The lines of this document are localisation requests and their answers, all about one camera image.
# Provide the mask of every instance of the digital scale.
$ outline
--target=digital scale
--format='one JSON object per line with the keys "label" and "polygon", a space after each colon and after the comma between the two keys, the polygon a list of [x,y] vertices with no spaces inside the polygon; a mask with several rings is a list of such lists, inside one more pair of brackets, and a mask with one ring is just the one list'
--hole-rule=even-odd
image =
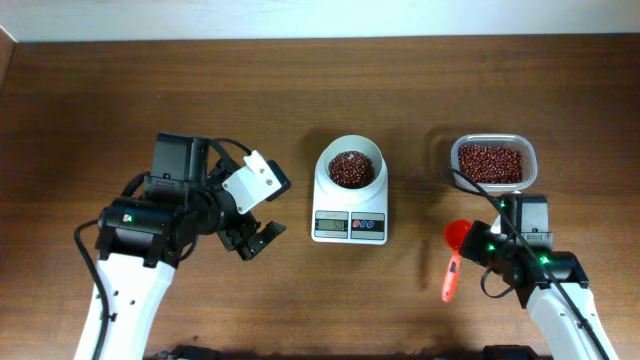
{"label": "digital scale", "polygon": [[[329,178],[329,163],[345,151],[371,159],[374,180],[361,189],[346,189]],[[371,140],[348,135],[336,139],[320,155],[313,187],[311,238],[317,242],[382,245],[388,239],[389,180],[387,164]]]}

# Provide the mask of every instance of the rectangular container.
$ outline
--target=rectangular container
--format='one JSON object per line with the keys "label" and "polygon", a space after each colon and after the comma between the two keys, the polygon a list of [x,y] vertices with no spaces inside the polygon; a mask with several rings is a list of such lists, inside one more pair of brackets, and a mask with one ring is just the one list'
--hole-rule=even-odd
{"label": "rectangular container", "polygon": [[[504,146],[518,151],[522,155],[522,179],[514,184],[478,184],[487,192],[512,192],[523,190],[531,186],[538,177],[538,163],[536,153],[531,143],[518,135],[508,134],[475,134],[466,135],[458,139],[451,148],[451,167],[460,170],[458,164],[458,149],[464,145]],[[471,184],[459,175],[454,175],[456,183],[465,189],[477,191]]]}

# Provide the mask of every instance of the scale control panel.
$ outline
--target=scale control panel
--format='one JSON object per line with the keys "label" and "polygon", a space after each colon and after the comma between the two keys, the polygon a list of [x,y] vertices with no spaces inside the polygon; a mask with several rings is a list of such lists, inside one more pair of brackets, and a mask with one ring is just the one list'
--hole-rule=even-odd
{"label": "scale control panel", "polygon": [[386,240],[385,221],[383,213],[318,210],[315,214],[314,236],[331,239],[331,242],[383,243]]}

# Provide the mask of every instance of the scoop handle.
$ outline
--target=scoop handle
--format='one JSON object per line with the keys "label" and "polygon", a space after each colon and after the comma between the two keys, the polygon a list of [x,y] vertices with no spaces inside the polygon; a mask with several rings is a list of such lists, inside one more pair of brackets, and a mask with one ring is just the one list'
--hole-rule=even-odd
{"label": "scoop handle", "polygon": [[458,275],[460,274],[460,254],[454,251],[447,266],[447,273],[444,275],[442,284],[442,301],[449,302],[453,299],[458,285]]}

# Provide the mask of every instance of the red bean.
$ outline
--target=red bean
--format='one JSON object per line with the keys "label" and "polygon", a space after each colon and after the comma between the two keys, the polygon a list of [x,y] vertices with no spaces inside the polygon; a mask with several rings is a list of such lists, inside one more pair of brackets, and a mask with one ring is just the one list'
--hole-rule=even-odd
{"label": "red bean", "polygon": [[329,177],[344,188],[360,189],[373,181],[373,164],[361,152],[345,151],[329,163]]}
{"label": "red bean", "polygon": [[504,146],[465,145],[458,149],[460,171],[483,184],[522,182],[522,155]]}

